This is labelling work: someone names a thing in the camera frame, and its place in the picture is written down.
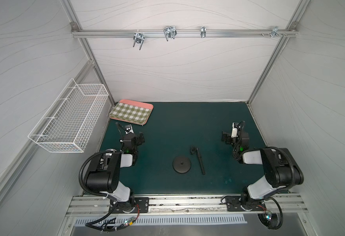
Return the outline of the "black round stand base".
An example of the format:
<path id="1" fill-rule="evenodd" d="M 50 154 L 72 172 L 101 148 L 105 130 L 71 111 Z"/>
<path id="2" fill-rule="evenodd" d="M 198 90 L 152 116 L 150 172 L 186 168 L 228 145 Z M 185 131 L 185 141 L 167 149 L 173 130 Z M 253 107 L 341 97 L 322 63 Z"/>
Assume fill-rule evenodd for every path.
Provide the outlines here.
<path id="1" fill-rule="evenodd" d="M 191 169 L 191 160 L 186 156 L 177 156 L 173 160 L 172 166 L 177 173 L 185 174 Z"/>

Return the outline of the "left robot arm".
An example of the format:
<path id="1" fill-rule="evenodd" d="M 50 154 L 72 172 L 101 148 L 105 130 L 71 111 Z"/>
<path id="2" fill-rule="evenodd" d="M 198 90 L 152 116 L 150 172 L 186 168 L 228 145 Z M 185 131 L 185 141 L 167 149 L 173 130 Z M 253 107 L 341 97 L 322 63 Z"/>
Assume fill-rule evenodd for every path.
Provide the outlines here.
<path id="1" fill-rule="evenodd" d="M 145 143 L 143 133 L 127 133 L 120 140 L 119 151 L 107 149 L 91 155 L 82 164 L 79 171 L 79 184 L 84 192 L 108 198 L 121 211 L 129 213 L 134 210 L 136 201 L 133 191 L 120 181 L 120 169 L 135 165 L 138 159 L 138 146 Z"/>

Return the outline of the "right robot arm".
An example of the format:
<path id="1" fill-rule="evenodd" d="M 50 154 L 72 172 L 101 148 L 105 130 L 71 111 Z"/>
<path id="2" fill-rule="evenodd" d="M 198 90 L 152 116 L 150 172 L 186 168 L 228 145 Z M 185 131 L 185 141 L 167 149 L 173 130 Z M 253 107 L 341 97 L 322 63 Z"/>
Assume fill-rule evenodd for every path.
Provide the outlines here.
<path id="1" fill-rule="evenodd" d="M 221 141 L 233 147 L 233 158 L 240 164 L 263 167 L 264 175 L 245 187 L 240 195 L 238 202 L 243 210 L 251 211 L 268 197 L 303 184 L 303 173 L 287 148 L 250 150 L 248 134 L 242 134 L 239 128 L 231 133 L 222 132 Z"/>

